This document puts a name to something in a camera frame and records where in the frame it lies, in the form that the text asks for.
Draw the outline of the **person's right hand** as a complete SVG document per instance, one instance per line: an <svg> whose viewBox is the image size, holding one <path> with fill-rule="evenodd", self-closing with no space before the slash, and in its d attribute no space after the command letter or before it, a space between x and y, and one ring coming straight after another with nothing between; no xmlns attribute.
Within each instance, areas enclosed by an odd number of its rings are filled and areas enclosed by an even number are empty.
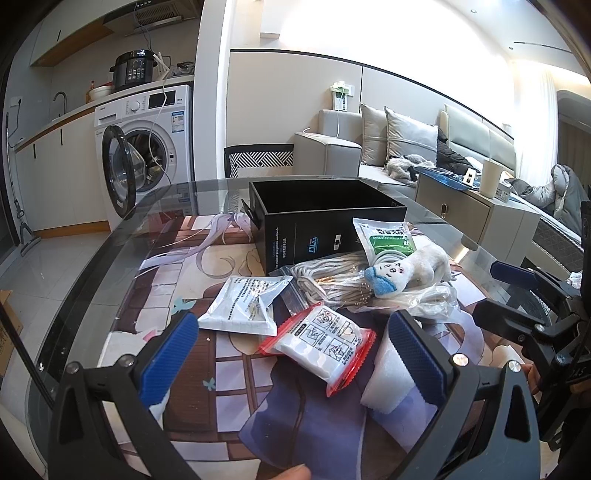
<svg viewBox="0 0 591 480"><path fill-rule="evenodd" d="M530 392L536 395L539 392L541 376L534 364L523 364L522 370L526 376Z"/></svg>

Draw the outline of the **person's left hand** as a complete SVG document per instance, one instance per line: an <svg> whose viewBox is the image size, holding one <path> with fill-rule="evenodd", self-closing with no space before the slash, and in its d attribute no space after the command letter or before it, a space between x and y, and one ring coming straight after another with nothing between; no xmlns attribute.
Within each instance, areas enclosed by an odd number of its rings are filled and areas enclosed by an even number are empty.
<svg viewBox="0 0 591 480"><path fill-rule="evenodd" d="M311 470L301 464L284 470L270 480L311 480Z"/></svg>

